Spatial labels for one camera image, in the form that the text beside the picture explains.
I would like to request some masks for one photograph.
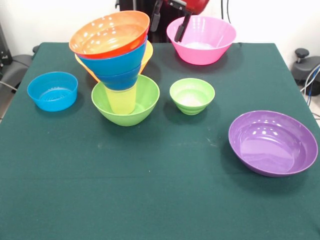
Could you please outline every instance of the small green bowl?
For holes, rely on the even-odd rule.
[[[121,115],[113,113],[103,82],[97,83],[91,93],[92,102],[99,112],[111,122],[124,127],[142,122],[155,108],[159,96],[158,85],[149,77],[138,75],[134,111]]]
[[[180,79],[170,87],[172,100],[187,115],[203,111],[215,95],[215,89],[208,82],[197,78]]]

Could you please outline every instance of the plastic bowl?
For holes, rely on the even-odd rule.
[[[123,74],[113,75],[113,76],[100,76],[96,75],[103,84],[111,90],[121,91],[131,88],[135,85],[138,74],[141,68],[141,64],[135,69],[128,71]]]
[[[160,90],[152,79],[144,75],[139,75],[136,83],[136,103],[134,111],[130,114],[123,115],[113,113],[106,95],[103,83],[97,83],[91,93],[93,104],[109,121],[120,126],[128,127],[142,122],[152,112],[158,102]]]
[[[91,71],[81,60],[80,58],[74,54],[74,57],[76,59],[76,61],[85,69],[87,70],[87,72],[97,81],[97,82],[100,82],[100,80],[97,78],[97,76],[94,74],[93,71]]]
[[[152,46],[152,44],[147,41],[146,42],[146,48],[145,48],[145,52],[144,52],[144,55],[143,55],[143,59],[142,59],[142,62],[141,62],[141,68],[140,68],[140,71],[139,71],[139,74],[142,73],[142,71],[144,70],[144,68],[146,67],[148,61],[150,60],[150,58],[152,57],[153,55],[153,52],[154,52],[154,48]],[[97,76],[94,74],[93,71],[91,71],[81,60],[80,58],[74,54],[74,57],[76,59],[76,61],[81,64],[82,67],[84,67],[85,70],[87,70],[87,72],[97,81],[97,82],[100,82],[100,80],[97,78]]]
[[[95,75],[114,76],[130,72],[140,66],[146,45],[147,40],[133,51],[111,58],[88,59],[81,56],[79,58]]]
[[[67,72],[48,72],[33,79],[27,93],[35,104],[47,112],[67,109],[77,99],[78,80]]]
[[[308,169],[317,159],[313,134],[294,118],[274,111],[251,111],[237,117],[229,128],[229,142],[252,171],[285,177]]]
[[[145,52],[141,61],[141,69],[139,74],[142,73],[142,71],[145,69],[147,63],[149,62],[149,60],[151,59],[152,55],[154,54],[154,47],[152,46],[152,44],[147,41],[146,42],[146,48],[145,48]]]
[[[187,63],[208,65],[218,61],[236,39],[236,30],[228,22],[211,17],[193,15],[181,42],[175,35],[184,17],[172,21],[166,29],[178,55]]]
[[[178,109],[187,115],[202,112],[214,99],[215,89],[206,81],[184,78],[170,87],[170,96]]]
[[[70,49],[83,58],[106,59],[126,54],[144,43],[150,18],[141,11],[119,11],[79,29]]]

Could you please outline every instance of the yellow bowl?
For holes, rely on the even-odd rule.
[[[139,74],[141,74],[141,72],[144,70],[145,66],[147,65],[148,61],[150,60],[150,58],[152,57],[152,54],[154,53],[154,48],[152,47],[151,42],[147,41],[146,42],[146,47],[145,47],[145,52],[141,61],[141,69],[139,71]],[[97,81],[100,82],[100,80],[97,78],[97,76],[94,74],[93,71],[91,71],[81,60],[80,58],[74,54],[75,59],[77,60],[77,62],[79,64],[82,65],[82,67],[84,67],[85,70],[87,70],[87,72]]]
[[[145,47],[145,52],[141,61],[141,69],[139,74],[142,73],[142,71],[144,70],[145,66],[147,65],[147,63],[149,62],[150,58],[152,57],[152,54],[154,53],[154,48],[152,47],[151,42],[147,41],[146,42],[146,47]]]

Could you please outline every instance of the bowl rim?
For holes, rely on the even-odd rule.
[[[68,95],[66,95],[66,96],[64,96],[62,98],[59,98],[59,99],[40,100],[39,98],[36,98],[36,97],[32,96],[32,94],[30,94],[30,87],[35,84],[34,81],[38,80],[39,78],[44,77],[45,75],[52,75],[52,74],[64,74],[64,75],[71,76],[72,81],[76,83],[75,84],[75,88],[72,91],[70,91],[70,93]],[[78,79],[73,74],[71,74],[69,72],[65,72],[65,71],[50,71],[50,72],[43,73],[43,74],[41,74],[39,76],[36,76],[34,79],[32,79],[31,82],[28,84],[28,87],[26,88],[26,91],[27,91],[29,97],[31,99],[33,99],[34,101],[41,101],[41,102],[44,102],[44,103],[50,103],[50,102],[60,101],[62,99],[65,99],[67,96],[73,94],[74,92],[76,92],[78,90],[78,85],[79,85]]]
[[[247,161],[243,160],[242,157],[237,153],[237,151],[235,150],[234,148],[234,145],[231,143],[231,127],[234,125],[234,123],[239,119],[239,118],[242,118],[243,116],[247,115],[247,114],[251,114],[251,113],[273,113],[273,114],[277,114],[277,115],[281,115],[283,117],[286,117],[294,122],[296,122],[297,124],[300,124],[311,136],[311,139],[313,140],[313,142],[315,143],[315,147],[316,147],[316,154],[315,154],[315,157],[314,159],[311,161],[310,164],[308,164],[308,166],[300,169],[300,170],[297,170],[297,171],[293,171],[293,172],[283,172],[283,173],[278,173],[278,172],[272,172],[272,171],[265,171],[263,169],[260,169],[258,167],[255,167],[255,166],[252,166],[250,163],[248,163]],[[268,176],[270,175],[273,175],[273,176],[278,176],[278,177],[286,177],[286,176],[290,176],[290,175],[295,175],[295,174],[298,174],[298,173],[301,173],[305,170],[307,170],[308,168],[310,168],[317,160],[317,157],[318,157],[318,143],[317,143],[317,140],[315,138],[315,136],[312,134],[312,132],[309,130],[309,128],[307,128],[304,124],[302,124],[300,121],[298,121],[297,119],[289,116],[289,115],[286,115],[284,113],[281,113],[281,112],[277,112],[277,111],[272,111],[272,110],[253,110],[253,111],[248,111],[248,112],[245,112],[245,113],[242,113],[241,115],[239,115],[238,117],[236,117],[232,123],[230,124],[229,126],[229,130],[228,130],[228,141],[229,141],[229,144],[233,150],[233,152],[236,154],[236,156],[245,164],[245,165],[248,165],[250,166],[250,168],[252,169],[255,169],[259,172],[262,172],[262,173],[265,173],[265,174],[268,174]]]
[[[74,52],[75,54],[79,54],[79,55],[83,55],[83,56],[89,56],[89,57],[94,57],[94,56],[97,56],[97,55],[99,56],[99,55],[104,54],[104,53],[113,52],[113,51],[115,51],[115,50],[121,49],[121,48],[124,47],[124,46],[127,46],[127,45],[131,44],[131,43],[134,42],[135,40],[133,40],[133,41],[131,41],[131,42],[125,44],[125,45],[122,45],[122,46],[120,46],[120,47],[117,47],[117,48],[113,49],[112,51],[95,52],[95,53],[83,53],[82,51],[74,50],[74,49],[71,47],[71,40],[72,40],[77,34],[79,34],[79,32],[80,32],[84,27],[89,26],[91,23],[93,23],[93,22],[95,22],[95,21],[97,21],[97,20],[99,20],[99,19],[102,19],[102,18],[109,18],[109,17],[111,17],[111,16],[113,16],[113,15],[119,15],[119,14],[131,13],[131,12],[135,12],[135,13],[136,13],[136,12],[139,12],[139,14],[144,15],[144,16],[147,17],[147,19],[148,19],[144,31],[141,32],[141,33],[137,36],[137,38],[136,38],[135,40],[139,39],[139,38],[147,31],[147,29],[148,29],[149,26],[150,26],[150,17],[149,17],[145,12],[143,12],[143,11],[124,10],[124,11],[113,12],[113,13],[111,13],[111,14],[104,15],[104,16],[102,16],[102,17],[98,17],[98,18],[96,18],[96,19],[94,19],[94,20],[92,20],[92,21],[90,21],[90,22],[87,22],[86,24],[84,24],[84,25],[81,26],[80,28],[78,28],[78,30],[76,30],[76,31],[72,34],[71,38],[69,39],[69,42],[68,42],[69,49],[70,49],[72,52]]]
[[[179,101],[175,100],[175,98],[173,97],[173,93],[172,93],[174,85],[178,84],[179,82],[183,82],[183,81],[189,80],[189,79],[195,80],[196,82],[202,82],[202,83],[205,83],[206,85],[208,85],[208,87],[213,90],[213,96],[208,101],[206,101],[204,104],[202,104],[200,106],[189,106],[189,105],[181,104]],[[170,97],[172,98],[172,100],[175,103],[178,103],[179,105],[187,107],[187,108],[190,108],[190,109],[198,109],[198,108],[201,108],[201,107],[206,107],[207,105],[209,105],[213,101],[213,99],[216,96],[216,90],[209,82],[207,82],[205,80],[202,80],[202,79],[199,79],[199,78],[194,78],[194,77],[186,77],[186,78],[182,78],[182,79],[179,79],[179,80],[175,81],[170,86],[169,93],[170,93]]]
[[[100,62],[100,61],[107,61],[107,60],[114,60],[114,59],[118,59],[118,58],[122,58],[122,57],[125,57],[125,56],[127,56],[127,55],[129,55],[129,54],[131,54],[131,53],[133,53],[133,52],[137,52],[137,51],[139,51],[141,48],[143,48],[144,46],[147,48],[147,42],[149,42],[148,41],[148,36],[146,36],[145,37],[145,40],[144,40],[144,42],[140,45],[140,46],[138,46],[137,48],[135,48],[135,49],[133,49],[132,51],[129,51],[129,52],[127,52],[127,53],[125,53],[125,54],[121,54],[121,55],[119,55],[119,56],[113,56],[113,57],[106,57],[106,58],[87,58],[87,57],[83,57],[83,56],[80,56],[80,55],[77,55],[76,53],[75,53],[75,55],[77,55],[77,57],[82,61],[82,60],[85,60],[85,61],[92,61],[92,62]]]
[[[132,73],[140,70],[141,68],[141,63],[140,65],[138,65],[137,67],[135,67],[134,69],[130,70],[130,71],[127,71],[125,73],[121,73],[121,74],[117,74],[117,75],[98,75],[98,74],[95,74],[95,76],[100,80],[100,78],[119,78],[119,77],[123,77],[123,76],[126,76],[126,75],[131,75]]]
[[[137,116],[137,115],[139,115],[139,114],[142,114],[142,113],[147,112],[148,110],[152,109],[152,108],[157,104],[157,102],[158,102],[158,100],[159,100],[159,97],[160,97],[160,89],[159,89],[158,84],[157,84],[154,80],[152,80],[150,77],[147,77],[147,76],[142,75],[142,74],[138,74],[137,82],[138,82],[140,76],[143,76],[144,78],[148,79],[148,81],[152,82],[153,85],[155,85],[155,86],[156,86],[156,89],[157,89],[157,97],[156,97],[156,100],[154,101],[154,103],[153,103],[151,106],[149,106],[148,108],[146,108],[144,111],[140,111],[140,112],[136,112],[136,113],[130,113],[130,114],[116,114],[116,113],[108,112],[108,111],[105,111],[105,110],[101,109],[99,106],[97,106],[97,104],[96,104],[95,101],[94,101],[94,91],[95,91],[95,89],[96,89],[99,85],[103,85],[103,82],[101,82],[101,81],[98,82],[98,83],[94,86],[94,88],[92,89],[92,91],[91,91],[91,101],[92,101],[92,103],[94,104],[94,106],[95,106],[99,111],[101,111],[101,112],[103,112],[103,113],[106,113],[106,114],[108,114],[108,115],[111,115],[111,116],[115,116],[115,117]]]
[[[226,45],[223,45],[223,46],[220,46],[220,47],[212,47],[212,48],[208,48],[208,49],[198,49],[198,48],[194,48],[194,47],[185,46],[185,45],[181,44],[181,42],[176,42],[176,41],[175,41],[173,38],[171,38],[170,35],[168,34],[169,28],[171,28],[172,25],[173,25],[175,22],[179,21],[180,19],[184,19],[184,16],[182,16],[182,17],[179,17],[179,18],[173,20],[172,22],[170,22],[170,24],[169,24],[169,25],[167,26],[167,28],[166,28],[166,35],[167,35],[167,37],[170,39],[170,41],[172,42],[172,44],[177,44],[177,45],[179,45],[179,46],[181,46],[181,47],[184,47],[184,48],[186,48],[186,49],[192,49],[192,50],[197,50],[197,51],[210,51],[210,50],[217,50],[217,49],[223,49],[223,48],[225,48],[225,47],[228,47],[228,46],[232,45],[232,43],[233,43],[233,42],[236,40],[236,38],[237,38],[237,30],[236,30],[236,28],[235,28],[231,23],[225,21],[224,19],[220,19],[220,18],[214,17],[214,16],[202,16],[202,15],[192,15],[191,18],[194,18],[194,19],[195,19],[195,18],[208,18],[208,19],[218,20],[219,22],[223,22],[223,23],[229,25],[230,27],[232,27],[232,28],[234,29],[234,32],[235,32],[234,39],[233,39],[230,43],[228,43],[228,44],[226,44]]]

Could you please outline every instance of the blue bowl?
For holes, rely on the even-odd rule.
[[[146,51],[147,39],[138,48],[120,56],[102,59],[88,59],[79,55],[78,57],[95,75],[114,76],[127,73],[141,65]]]
[[[100,76],[96,75],[96,77],[103,82],[103,84],[111,90],[116,90],[116,91],[121,91],[121,90],[126,90],[133,85],[135,85],[137,79],[138,79],[138,74],[141,68],[141,63],[138,67],[135,69],[128,71],[123,74],[119,75],[113,75],[113,76]]]
[[[67,72],[48,72],[33,79],[27,93],[42,110],[57,112],[67,109],[77,99],[78,80]]]

